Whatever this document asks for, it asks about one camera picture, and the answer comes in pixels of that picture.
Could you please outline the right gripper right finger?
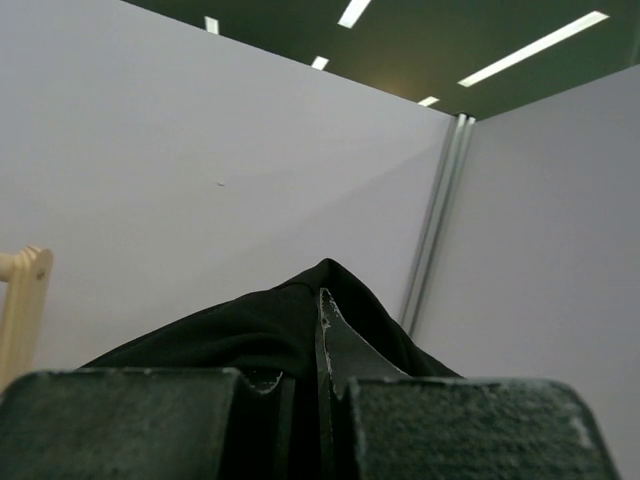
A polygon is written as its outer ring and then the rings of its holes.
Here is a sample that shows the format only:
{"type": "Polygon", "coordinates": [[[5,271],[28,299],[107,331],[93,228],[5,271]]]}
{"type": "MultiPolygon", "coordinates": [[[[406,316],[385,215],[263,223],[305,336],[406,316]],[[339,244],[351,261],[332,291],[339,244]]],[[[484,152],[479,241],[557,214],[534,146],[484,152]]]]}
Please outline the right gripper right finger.
{"type": "Polygon", "coordinates": [[[412,377],[318,298],[316,365],[326,479],[615,479],[586,403],[536,379],[412,377]]]}

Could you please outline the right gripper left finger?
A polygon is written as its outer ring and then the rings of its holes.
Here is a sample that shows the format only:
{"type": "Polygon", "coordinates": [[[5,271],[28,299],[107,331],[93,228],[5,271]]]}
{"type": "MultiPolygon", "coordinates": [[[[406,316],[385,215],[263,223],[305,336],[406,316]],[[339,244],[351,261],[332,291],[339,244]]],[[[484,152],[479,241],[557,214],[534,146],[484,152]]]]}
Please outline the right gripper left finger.
{"type": "Polygon", "coordinates": [[[295,383],[222,369],[79,369],[1,396],[5,479],[283,479],[295,383]]]}

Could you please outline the black trousers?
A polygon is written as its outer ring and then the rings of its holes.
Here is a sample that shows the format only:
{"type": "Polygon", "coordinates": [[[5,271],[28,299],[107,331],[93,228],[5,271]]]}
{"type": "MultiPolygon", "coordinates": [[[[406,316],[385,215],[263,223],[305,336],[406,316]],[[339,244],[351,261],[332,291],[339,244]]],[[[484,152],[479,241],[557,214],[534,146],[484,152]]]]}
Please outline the black trousers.
{"type": "Polygon", "coordinates": [[[268,290],[208,307],[88,362],[90,368],[221,368],[282,372],[295,381],[292,479],[320,479],[315,330],[327,289],[346,322],[390,363],[414,377],[456,372],[421,350],[374,293],[327,258],[268,290]]]}

